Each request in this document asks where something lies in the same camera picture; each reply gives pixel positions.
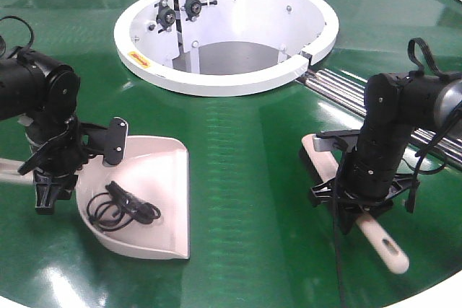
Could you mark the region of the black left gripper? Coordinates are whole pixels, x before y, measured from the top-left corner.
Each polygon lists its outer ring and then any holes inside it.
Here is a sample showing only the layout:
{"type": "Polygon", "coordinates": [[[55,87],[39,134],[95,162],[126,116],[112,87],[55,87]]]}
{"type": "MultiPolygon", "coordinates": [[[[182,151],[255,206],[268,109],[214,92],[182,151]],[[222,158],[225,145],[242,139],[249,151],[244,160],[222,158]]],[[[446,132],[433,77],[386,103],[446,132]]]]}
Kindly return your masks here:
{"type": "Polygon", "coordinates": [[[40,114],[22,114],[19,124],[25,127],[31,157],[19,166],[17,172],[33,173],[35,211],[53,214],[58,200],[70,200],[77,184],[74,173],[88,163],[89,154],[82,140],[82,124],[77,114],[57,123],[40,114]]]}

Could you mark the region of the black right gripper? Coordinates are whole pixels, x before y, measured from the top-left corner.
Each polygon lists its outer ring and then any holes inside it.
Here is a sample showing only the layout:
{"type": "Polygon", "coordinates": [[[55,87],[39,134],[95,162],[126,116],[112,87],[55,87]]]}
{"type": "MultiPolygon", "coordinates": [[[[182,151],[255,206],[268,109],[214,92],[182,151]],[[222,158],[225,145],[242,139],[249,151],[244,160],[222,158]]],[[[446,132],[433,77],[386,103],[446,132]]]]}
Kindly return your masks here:
{"type": "Polygon", "coordinates": [[[339,228],[348,234],[352,227],[362,221],[371,221],[390,211],[394,199],[407,192],[405,208],[409,213],[415,209],[420,181],[415,173],[362,172],[359,168],[340,168],[321,184],[310,189],[309,199],[313,206],[336,203],[339,208],[339,228]]]}

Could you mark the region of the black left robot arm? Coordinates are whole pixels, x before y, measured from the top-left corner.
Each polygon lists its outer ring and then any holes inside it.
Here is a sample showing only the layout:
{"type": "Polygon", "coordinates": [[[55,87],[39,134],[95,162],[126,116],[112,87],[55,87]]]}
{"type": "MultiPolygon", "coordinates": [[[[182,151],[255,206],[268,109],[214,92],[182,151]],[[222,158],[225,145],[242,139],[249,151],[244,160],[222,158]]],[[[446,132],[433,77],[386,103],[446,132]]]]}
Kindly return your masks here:
{"type": "Polygon", "coordinates": [[[58,200],[68,200],[76,171],[88,162],[83,131],[76,115],[80,78],[69,65],[26,45],[1,42],[1,119],[19,116],[31,156],[18,169],[32,173],[35,210],[50,215],[58,200]]]}

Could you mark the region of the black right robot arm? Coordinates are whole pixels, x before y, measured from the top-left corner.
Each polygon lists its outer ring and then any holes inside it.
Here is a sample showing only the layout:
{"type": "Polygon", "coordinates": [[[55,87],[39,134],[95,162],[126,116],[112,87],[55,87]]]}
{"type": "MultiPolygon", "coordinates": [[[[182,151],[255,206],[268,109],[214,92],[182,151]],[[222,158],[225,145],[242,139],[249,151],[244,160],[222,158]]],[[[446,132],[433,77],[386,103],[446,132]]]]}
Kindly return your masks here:
{"type": "Polygon", "coordinates": [[[376,74],[364,92],[366,116],[358,131],[317,133],[317,151],[342,151],[334,178],[312,188],[311,201],[337,202],[336,215],[343,234],[349,233],[359,215],[373,216],[393,206],[393,198],[407,191],[406,210],[415,209],[419,187],[411,174],[397,172],[412,133],[420,128],[434,132],[429,144],[417,152],[419,159],[445,135],[461,134],[461,73],[426,75],[376,74]]]}

